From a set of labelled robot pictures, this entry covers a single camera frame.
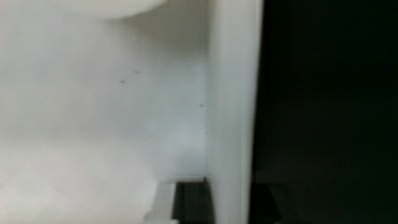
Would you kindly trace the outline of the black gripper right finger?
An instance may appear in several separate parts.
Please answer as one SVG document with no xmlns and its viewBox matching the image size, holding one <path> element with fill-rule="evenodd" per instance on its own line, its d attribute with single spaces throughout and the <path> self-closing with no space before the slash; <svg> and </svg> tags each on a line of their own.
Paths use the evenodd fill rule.
<svg viewBox="0 0 398 224">
<path fill-rule="evenodd" d="M 250 224 L 309 224 L 298 214 L 291 192 L 284 184 L 252 184 Z"/>
</svg>

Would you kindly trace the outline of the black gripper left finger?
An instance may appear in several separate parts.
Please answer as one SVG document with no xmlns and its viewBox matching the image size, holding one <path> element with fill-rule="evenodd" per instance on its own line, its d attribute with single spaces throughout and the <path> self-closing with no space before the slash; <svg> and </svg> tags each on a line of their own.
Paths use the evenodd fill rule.
<svg viewBox="0 0 398 224">
<path fill-rule="evenodd" d="M 158 184 L 147 224 L 215 224 L 206 180 Z"/>
</svg>

